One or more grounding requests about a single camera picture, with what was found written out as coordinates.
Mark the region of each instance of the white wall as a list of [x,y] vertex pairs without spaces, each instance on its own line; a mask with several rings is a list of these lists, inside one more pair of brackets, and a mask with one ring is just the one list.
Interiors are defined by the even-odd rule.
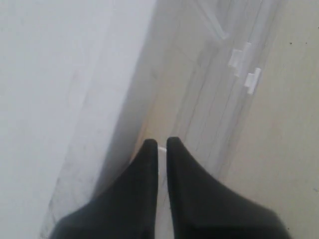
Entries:
[[79,116],[112,135],[154,5],[0,0],[0,238],[38,237]]

